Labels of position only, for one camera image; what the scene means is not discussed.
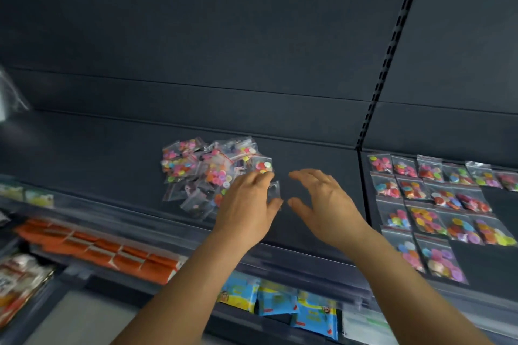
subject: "blue snack packet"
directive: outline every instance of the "blue snack packet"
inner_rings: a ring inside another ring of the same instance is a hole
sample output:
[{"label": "blue snack packet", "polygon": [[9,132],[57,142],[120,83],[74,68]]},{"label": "blue snack packet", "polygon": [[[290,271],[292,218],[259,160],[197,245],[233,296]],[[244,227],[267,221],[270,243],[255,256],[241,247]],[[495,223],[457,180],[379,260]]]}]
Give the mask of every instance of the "blue snack packet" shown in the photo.
[{"label": "blue snack packet", "polygon": [[319,333],[338,340],[336,309],[309,304],[306,299],[297,301],[297,313],[292,316],[291,327]]},{"label": "blue snack packet", "polygon": [[257,300],[259,301],[259,316],[296,313],[298,310],[296,295],[274,289],[260,287]]},{"label": "blue snack packet", "polygon": [[259,278],[234,271],[221,289],[217,301],[253,313],[259,283]]}]

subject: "left hand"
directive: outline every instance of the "left hand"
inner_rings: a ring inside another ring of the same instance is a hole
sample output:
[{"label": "left hand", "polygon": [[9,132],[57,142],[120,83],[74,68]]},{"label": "left hand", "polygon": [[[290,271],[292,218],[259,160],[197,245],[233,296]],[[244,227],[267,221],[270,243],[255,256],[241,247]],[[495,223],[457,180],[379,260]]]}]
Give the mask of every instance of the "left hand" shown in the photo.
[{"label": "left hand", "polygon": [[245,252],[259,243],[283,203],[275,198],[266,204],[274,176],[272,172],[251,172],[236,178],[223,198],[212,232],[236,239]]}]

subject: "pile of button bags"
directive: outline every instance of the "pile of button bags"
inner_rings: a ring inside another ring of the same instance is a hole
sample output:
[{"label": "pile of button bags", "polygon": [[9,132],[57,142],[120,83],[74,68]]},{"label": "pile of button bags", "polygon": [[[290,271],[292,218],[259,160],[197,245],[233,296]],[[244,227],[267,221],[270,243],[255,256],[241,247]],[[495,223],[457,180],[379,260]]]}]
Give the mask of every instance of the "pile of button bags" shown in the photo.
[{"label": "pile of button bags", "polygon": [[[176,141],[162,149],[162,171],[168,184],[163,201],[185,200],[180,207],[193,218],[215,217],[234,180],[249,172],[273,172],[272,159],[259,152],[251,136]],[[279,182],[268,188],[268,200],[280,197]]]}]

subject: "right hand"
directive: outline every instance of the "right hand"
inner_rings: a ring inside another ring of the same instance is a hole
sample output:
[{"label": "right hand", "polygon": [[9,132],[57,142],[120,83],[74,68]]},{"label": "right hand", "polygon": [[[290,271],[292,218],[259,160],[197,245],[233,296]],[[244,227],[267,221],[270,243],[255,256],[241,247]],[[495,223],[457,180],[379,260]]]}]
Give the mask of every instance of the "right hand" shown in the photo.
[{"label": "right hand", "polygon": [[316,237],[346,255],[363,243],[372,228],[331,175],[304,169],[290,172],[289,177],[300,181],[311,195],[313,209],[299,198],[290,198],[288,204]]}]

